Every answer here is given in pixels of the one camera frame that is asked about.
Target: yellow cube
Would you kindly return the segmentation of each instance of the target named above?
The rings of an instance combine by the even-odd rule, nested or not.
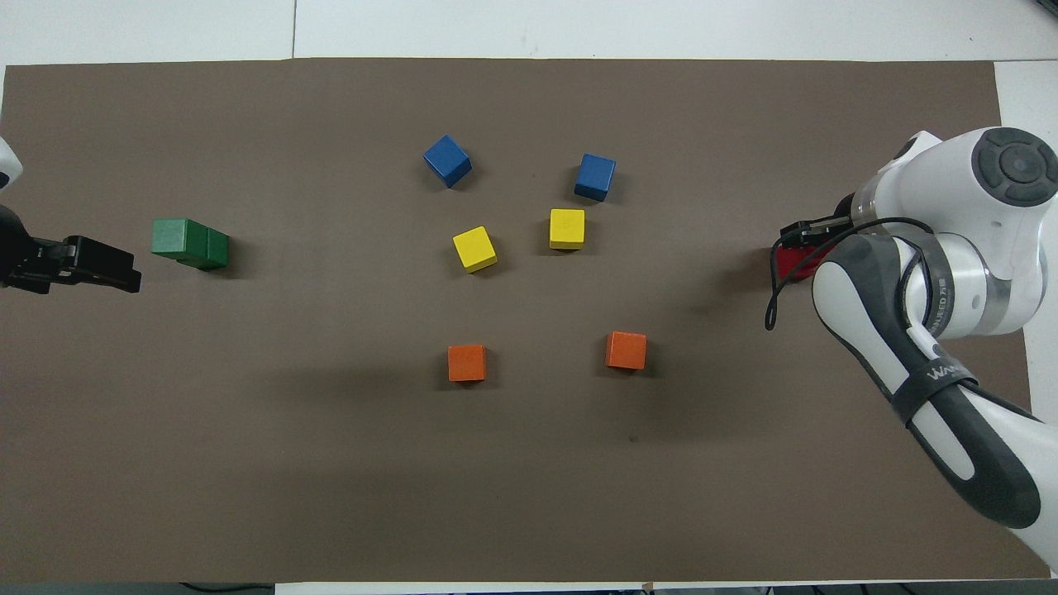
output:
[[[489,240],[489,233],[485,228],[474,228],[469,232],[463,232],[452,241],[456,245],[456,252],[468,273],[479,271],[489,265],[496,264],[496,250]]]
[[[548,246],[554,250],[584,248],[584,210],[552,209]]]

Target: green block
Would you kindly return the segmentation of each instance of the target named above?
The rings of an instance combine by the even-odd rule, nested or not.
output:
[[[150,251],[196,269],[217,269],[227,265],[227,236],[190,219],[154,219]]]
[[[206,235],[206,259],[216,265],[216,268],[227,266],[227,236],[213,228],[207,228]]]

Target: black strap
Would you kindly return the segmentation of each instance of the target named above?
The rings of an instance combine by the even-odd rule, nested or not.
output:
[[[914,417],[915,413],[918,413],[918,410],[926,404],[930,397],[941,392],[945,386],[950,386],[962,380],[978,383],[978,379],[956,359],[942,357],[930,360],[908,375],[908,379],[893,393],[893,398],[889,403],[893,405],[893,411],[900,418],[900,422],[907,427],[911,418]]]

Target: orange cube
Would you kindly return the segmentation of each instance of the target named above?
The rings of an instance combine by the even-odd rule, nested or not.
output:
[[[485,345],[450,346],[449,380],[453,382],[485,380]]]
[[[606,337],[606,365],[625,369],[646,366],[646,336],[615,330]]]

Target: blue cube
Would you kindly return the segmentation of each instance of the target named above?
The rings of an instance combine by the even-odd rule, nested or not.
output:
[[[573,194],[592,200],[606,200],[606,193],[609,192],[609,182],[614,179],[614,169],[617,162],[613,159],[599,157],[589,152],[584,154],[581,159],[581,170],[577,174],[577,185],[573,186]]]
[[[434,143],[434,146],[430,147],[422,157],[434,174],[437,174],[437,177],[444,181],[444,185],[450,188],[471,168],[470,156],[459,148],[459,145],[448,134]]]

